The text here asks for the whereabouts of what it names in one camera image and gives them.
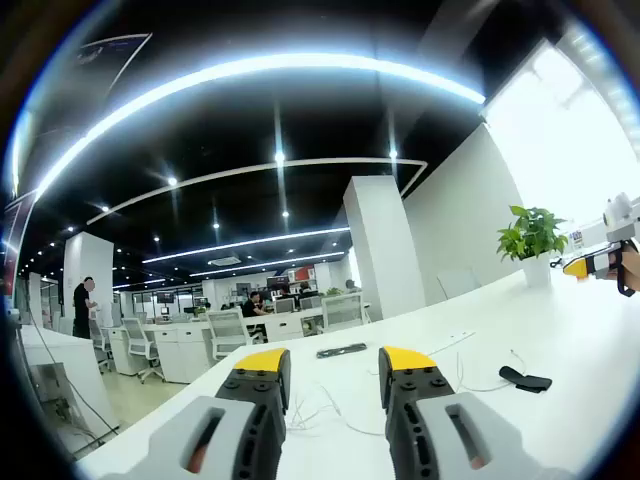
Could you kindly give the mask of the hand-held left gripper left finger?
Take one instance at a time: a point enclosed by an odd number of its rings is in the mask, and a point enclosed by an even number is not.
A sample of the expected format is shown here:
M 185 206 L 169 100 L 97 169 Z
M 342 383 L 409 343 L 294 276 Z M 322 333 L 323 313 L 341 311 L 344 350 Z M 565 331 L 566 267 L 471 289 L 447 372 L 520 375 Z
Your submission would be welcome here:
M 237 362 L 214 396 L 199 396 L 150 437 L 144 479 L 274 479 L 286 439 L 290 352 Z

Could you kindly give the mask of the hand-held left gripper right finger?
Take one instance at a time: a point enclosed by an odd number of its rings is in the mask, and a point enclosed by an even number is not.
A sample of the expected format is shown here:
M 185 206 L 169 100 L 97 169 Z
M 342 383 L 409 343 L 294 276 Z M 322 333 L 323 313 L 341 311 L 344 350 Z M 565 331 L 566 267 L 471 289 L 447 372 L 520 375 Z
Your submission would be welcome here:
M 519 431 L 471 393 L 456 393 L 430 357 L 379 349 L 385 436 L 397 479 L 523 479 L 538 474 Z

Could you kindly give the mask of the person's right hand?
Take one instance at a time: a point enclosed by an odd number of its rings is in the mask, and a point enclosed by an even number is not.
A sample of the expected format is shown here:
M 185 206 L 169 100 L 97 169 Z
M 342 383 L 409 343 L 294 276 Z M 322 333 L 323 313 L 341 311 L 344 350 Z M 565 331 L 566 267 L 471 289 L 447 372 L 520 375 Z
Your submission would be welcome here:
M 633 240 L 625 245 L 621 264 L 624 269 L 625 286 L 638 292 L 640 289 L 640 255 L 635 247 L 636 244 Z

